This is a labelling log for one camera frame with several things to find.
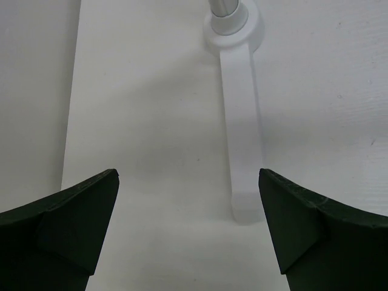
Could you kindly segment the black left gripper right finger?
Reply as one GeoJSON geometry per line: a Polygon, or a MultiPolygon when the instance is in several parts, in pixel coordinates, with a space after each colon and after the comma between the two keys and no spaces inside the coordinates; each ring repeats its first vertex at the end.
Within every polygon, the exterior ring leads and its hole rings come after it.
{"type": "Polygon", "coordinates": [[[305,189],[270,169],[259,192],[290,290],[387,290],[387,217],[305,189]]]}

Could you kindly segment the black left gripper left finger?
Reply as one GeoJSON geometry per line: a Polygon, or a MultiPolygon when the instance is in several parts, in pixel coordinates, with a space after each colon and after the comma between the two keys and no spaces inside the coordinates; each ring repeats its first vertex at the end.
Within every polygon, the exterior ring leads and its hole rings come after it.
{"type": "Polygon", "coordinates": [[[85,290],[119,190],[105,170],[1,213],[1,290],[85,290]]]}

